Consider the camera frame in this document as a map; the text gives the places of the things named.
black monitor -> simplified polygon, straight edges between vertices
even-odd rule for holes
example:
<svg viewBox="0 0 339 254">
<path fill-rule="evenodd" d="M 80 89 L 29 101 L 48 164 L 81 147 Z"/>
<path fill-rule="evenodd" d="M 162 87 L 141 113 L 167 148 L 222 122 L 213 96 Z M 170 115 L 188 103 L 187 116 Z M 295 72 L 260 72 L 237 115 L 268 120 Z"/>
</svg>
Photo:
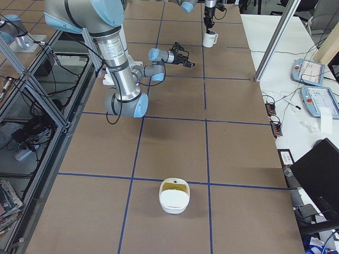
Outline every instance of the black monitor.
<svg viewBox="0 0 339 254">
<path fill-rule="evenodd" d="M 326 222 L 300 228 L 302 235 L 339 228 L 339 149 L 327 138 L 291 166 Z"/>
</svg>

white table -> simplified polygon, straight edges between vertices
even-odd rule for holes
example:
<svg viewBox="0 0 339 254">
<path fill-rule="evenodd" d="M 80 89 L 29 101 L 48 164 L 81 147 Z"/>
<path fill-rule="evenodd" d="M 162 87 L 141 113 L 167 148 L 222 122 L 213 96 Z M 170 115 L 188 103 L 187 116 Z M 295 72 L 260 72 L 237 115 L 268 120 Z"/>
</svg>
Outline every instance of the white table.
<svg viewBox="0 0 339 254">
<path fill-rule="evenodd" d="M 279 16 L 242 15 L 249 48 L 252 51 L 266 50 L 279 19 Z M 299 55 L 291 55 L 288 53 L 276 52 L 273 55 L 272 60 L 260 81 L 260 87 L 263 92 L 273 96 L 277 101 L 284 95 L 288 95 L 302 86 L 302 84 L 298 84 L 298 82 L 291 79 L 293 62 L 296 59 L 304 58 L 305 56 L 306 59 L 312 60 L 312 57 L 317 50 L 314 47 L 313 40 L 304 28 L 303 23 L 299 18 L 293 17 L 279 42 L 276 51 L 302 53 Z M 252 58 L 256 69 L 260 64 L 263 55 L 263 52 L 252 52 Z M 327 67 L 326 71 L 328 72 L 326 72 L 325 77 L 334 79 Z M 339 94 L 338 83 L 324 80 L 323 86 L 330 87 L 334 93 Z M 311 133 L 310 128 L 304 126 L 303 122 L 314 123 L 320 129 L 320 119 L 311 117 L 308 114 L 301 99 L 300 89 L 296 91 L 296 94 L 291 100 L 301 107 L 301 110 L 298 113 L 295 113 L 292 110 L 293 107 L 285 100 L 281 100 L 276 104 L 277 116 L 280 120 L 283 119 L 283 136 L 277 138 L 275 142 L 278 149 L 290 149 L 292 156 L 296 161 L 306 154 L 312 148 L 315 141 L 319 139 L 329 138 L 337 147 L 339 147 L 339 135 L 337 134 L 339 130 L 339 121 L 333 120 L 333 134 L 321 132 Z"/>
</svg>

cup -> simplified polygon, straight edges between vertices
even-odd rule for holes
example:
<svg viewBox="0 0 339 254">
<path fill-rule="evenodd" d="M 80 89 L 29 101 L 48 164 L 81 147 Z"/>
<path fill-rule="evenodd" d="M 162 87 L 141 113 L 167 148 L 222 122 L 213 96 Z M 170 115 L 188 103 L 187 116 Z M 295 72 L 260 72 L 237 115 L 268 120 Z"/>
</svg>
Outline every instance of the cup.
<svg viewBox="0 0 339 254">
<path fill-rule="evenodd" d="M 213 30 L 205 31 L 202 44 L 206 48 L 212 48 L 212 46 L 217 43 L 217 40 L 218 34 L 215 31 Z"/>
</svg>

